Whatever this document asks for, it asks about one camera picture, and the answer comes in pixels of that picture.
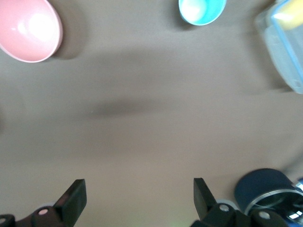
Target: plastic container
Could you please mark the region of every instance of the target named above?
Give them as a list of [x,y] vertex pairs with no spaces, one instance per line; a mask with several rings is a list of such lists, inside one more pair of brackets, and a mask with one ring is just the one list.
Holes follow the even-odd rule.
[[277,0],[258,15],[256,24],[277,71],[303,94],[303,1]]

